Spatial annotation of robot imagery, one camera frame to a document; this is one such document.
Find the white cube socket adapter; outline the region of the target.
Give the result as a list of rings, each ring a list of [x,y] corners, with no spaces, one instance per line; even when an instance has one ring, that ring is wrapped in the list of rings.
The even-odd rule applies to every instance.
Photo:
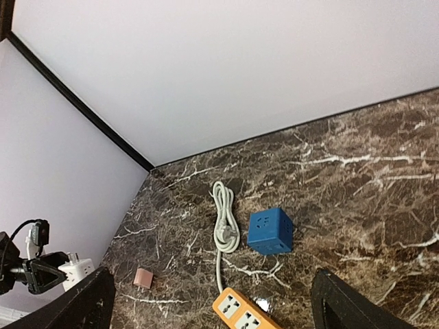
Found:
[[[65,292],[95,270],[91,258],[80,258],[77,253],[68,253],[67,256],[68,261],[58,267],[59,270],[66,274],[66,280],[62,283]]]

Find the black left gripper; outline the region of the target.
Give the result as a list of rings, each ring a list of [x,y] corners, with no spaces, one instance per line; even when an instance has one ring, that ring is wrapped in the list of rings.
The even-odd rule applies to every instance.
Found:
[[[2,295],[11,291],[16,282],[25,285],[31,294],[43,294],[67,279],[66,273],[58,269],[69,261],[64,252],[53,252],[32,260],[21,258],[19,249],[10,241],[7,233],[1,232]]]

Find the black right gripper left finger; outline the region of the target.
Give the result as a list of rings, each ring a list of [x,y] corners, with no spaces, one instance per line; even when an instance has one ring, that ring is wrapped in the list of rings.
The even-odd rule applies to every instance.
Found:
[[[109,328],[115,301],[115,281],[99,267],[46,306],[7,328]]]

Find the pink wall charger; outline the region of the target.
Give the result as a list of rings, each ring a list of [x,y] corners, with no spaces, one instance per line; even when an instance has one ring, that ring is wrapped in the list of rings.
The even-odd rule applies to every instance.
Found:
[[[154,279],[154,274],[144,268],[136,270],[133,285],[142,289],[151,289]]]

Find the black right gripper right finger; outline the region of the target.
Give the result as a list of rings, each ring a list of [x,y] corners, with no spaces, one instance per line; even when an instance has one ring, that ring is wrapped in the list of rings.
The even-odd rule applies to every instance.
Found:
[[[328,269],[319,269],[311,286],[316,328],[412,328],[358,293]]]

